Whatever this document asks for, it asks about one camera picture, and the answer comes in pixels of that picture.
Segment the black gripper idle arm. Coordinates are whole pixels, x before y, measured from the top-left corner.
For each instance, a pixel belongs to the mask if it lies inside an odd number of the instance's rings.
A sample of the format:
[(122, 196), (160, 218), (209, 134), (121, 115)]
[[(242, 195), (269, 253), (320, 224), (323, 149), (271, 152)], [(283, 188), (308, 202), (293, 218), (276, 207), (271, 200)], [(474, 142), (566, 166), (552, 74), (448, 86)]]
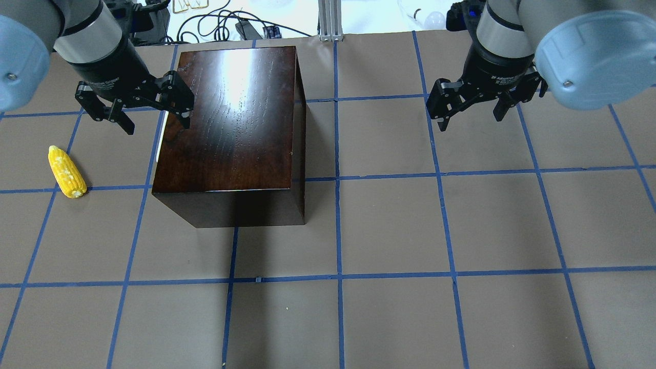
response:
[(429, 116), (444, 132), (453, 115), (474, 104), (494, 100), (495, 93), (502, 92), (494, 107), (495, 120), (502, 121), (508, 110), (519, 102), (529, 102), (536, 92), (542, 98), (548, 91), (548, 82), (538, 72), (525, 73), (533, 60), (533, 54), (520, 58), (498, 56), (474, 40), (462, 80), (440, 78), (435, 81), (426, 101)]

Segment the black gripper working arm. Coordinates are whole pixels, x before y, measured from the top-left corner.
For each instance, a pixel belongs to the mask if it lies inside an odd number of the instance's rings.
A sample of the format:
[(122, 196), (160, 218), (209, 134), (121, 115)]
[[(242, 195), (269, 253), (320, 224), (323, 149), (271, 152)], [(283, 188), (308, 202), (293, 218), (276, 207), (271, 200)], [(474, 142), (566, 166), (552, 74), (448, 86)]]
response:
[[(124, 103), (134, 100), (146, 107), (167, 111), (183, 129), (190, 128), (195, 95), (176, 71), (160, 78), (151, 75), (129, 39), (121, 39), (105, 58), (91, 63), (69, 63), (84, 82), (78, 82), (75, 100), (94, 121), (108, 120), (127, 135), (134, 135), (134, 123), (124, 112)], [(110, 107), (100, 96), (114, 101)]]

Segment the grey robot arm with corn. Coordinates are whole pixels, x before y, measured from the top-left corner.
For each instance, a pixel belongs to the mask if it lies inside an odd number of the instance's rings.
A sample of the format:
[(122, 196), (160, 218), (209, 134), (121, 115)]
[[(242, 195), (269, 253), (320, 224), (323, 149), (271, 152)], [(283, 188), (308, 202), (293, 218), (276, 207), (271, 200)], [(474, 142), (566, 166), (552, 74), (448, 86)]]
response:
[(190, 87), (175, 71), (153, 76), (103, 1), (2, 1), (2, 112), (31, 101), (52, 52), (79, 74), (75, 100), (93, 120), (108, 120), (133, 135), (124, 108), (152, 107), (190, 128)]

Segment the grey idle robot arm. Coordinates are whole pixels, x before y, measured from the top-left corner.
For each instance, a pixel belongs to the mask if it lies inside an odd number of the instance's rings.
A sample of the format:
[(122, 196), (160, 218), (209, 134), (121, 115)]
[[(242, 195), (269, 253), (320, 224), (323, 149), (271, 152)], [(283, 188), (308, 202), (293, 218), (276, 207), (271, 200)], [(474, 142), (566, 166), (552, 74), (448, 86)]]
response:
[(453, 115), (495, 101), (504, 119), (550, 91), (563, 107), (597, 110), (654, 85), (654, 1), (461, 1), (449, 31), (471, 47), (457, 81), (435, 81), (426, 101), (445, 131)]

